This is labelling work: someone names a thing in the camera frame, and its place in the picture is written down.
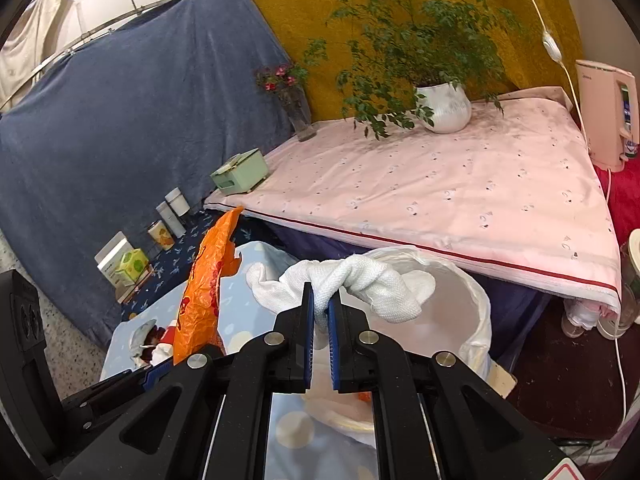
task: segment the orange bag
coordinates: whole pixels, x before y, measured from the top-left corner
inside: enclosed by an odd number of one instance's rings
[[[178,311],[174,365],[207,343],[225,351],[218,334],[220,278],[233,276],[240,268],[242,258],[235,258],[236,246],[229,238],[242,210],[239,206],[222,215],[200,244]]]

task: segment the twisted white rag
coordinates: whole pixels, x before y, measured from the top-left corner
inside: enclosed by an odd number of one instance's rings
[[[375,314],[390,323],[420,316],[420,306],[435,290],[435,279],[428,272],[411,270],[400,275],[389,264],[360,254],[344,260],[303,260],[289,267],[277,281],[268,281],[264,264],[256,263],[247,270],[246,282],[258,303],[274,314],[300,306],[305,282],[311,282],[316,348],[326,346],[326,310],[329,299],[341,286],[369,303]]]

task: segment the terrazzo floor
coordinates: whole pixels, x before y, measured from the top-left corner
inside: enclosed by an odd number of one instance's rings
[[[0,272],[16,269],[33,283],[0,232]],[[38,289],[45,355],[61,399],[98,382],[106,354],[89,341]]]

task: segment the white plant pot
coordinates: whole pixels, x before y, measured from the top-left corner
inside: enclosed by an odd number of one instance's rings
[[[424,127],[436,134],[452,134],[460,131],[471,120],[471,102],[466,98],[462,85],[453,88],[450,83],[416,88],[418,104],[433,110],[433,126],[420,119]]]

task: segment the mustard yellow cloth backdrop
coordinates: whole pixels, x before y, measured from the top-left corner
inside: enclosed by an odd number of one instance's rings
[[[492,34],[498,46],[509,82],[494,84],[498,92],[533,86],[562,85],[570,95],[564,71],[546,54],[542,46],[542,26],[530,0],[488,0],[494,7],[512,10],[526,32]],[[547,28],[559,43],[564,62],[577,89],[575,59],[581,58],[578,28],[569,0],[536,0]],[[309,38],[325,38],[330,60],[314,68],[309,79],[307,96],[314,120],[340,118],[343,95],[337,91],[337,73],[351,65],[350,55],[343,46],[357,36],[357,28],[348,22],[332,21],[327,17],[338,6],[337,0],[254,0],[276,36],[294,60],[301,60]],[[470,98],[476,98],[471,91]]]

